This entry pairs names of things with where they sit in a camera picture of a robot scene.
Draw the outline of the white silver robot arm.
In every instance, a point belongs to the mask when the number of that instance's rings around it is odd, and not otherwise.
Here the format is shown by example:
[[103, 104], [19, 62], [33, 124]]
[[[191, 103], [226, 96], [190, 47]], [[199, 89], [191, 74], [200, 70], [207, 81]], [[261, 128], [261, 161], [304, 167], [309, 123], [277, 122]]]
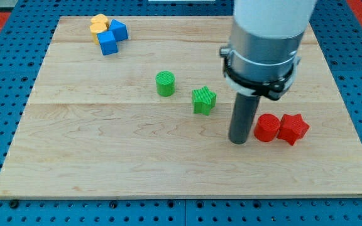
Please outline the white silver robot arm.
[[297, 76], [297, 55], [317, 0], [235, 0], [231, 35], [219, 50], [236, 91], [228, 138], [246, 142], [261, 97], [279, 100]]

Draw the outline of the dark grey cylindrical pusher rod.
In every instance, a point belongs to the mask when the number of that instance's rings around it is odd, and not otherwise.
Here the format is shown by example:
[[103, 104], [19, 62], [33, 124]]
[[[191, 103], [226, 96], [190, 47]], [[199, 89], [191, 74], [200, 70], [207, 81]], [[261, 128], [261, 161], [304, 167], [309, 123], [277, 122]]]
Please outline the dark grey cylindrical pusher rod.
[[259, 96], [237, 93], [228, 132], [232, 143], [244, 144], [247, 141], [259, 103]]

